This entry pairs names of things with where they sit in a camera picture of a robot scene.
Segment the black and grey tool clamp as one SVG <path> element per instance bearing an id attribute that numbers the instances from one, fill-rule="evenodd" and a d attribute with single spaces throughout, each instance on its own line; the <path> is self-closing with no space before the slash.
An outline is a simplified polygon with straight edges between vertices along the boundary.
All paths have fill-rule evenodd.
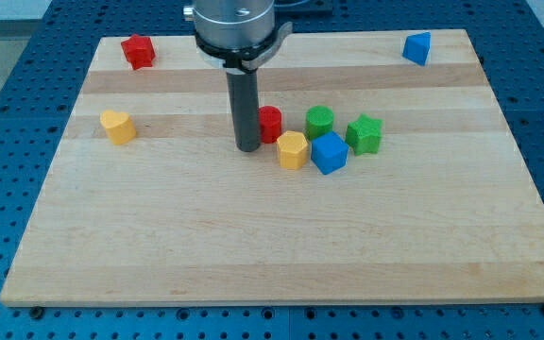
<path id="1" fill-rule="evenodd" d="M 283 41 L 293 33 L 293 23 L 275 27 L 262 42 L 244 48 L 222 48 L 205 42 L 196 32 L 195 43 L 205 62 L 215 69 L 225 69 L 230 74 L 248 74 L 257 71 L 281 49 Z"/>

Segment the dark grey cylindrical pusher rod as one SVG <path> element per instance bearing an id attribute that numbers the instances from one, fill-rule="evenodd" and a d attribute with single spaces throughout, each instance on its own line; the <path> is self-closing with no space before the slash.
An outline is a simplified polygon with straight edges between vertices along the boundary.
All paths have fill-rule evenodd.
<path id="1" fill-rule="evenodd" d="M 262 142 L 257 73 L 226 77 L 236 146 L 243 152 L 255 151 Z"/>

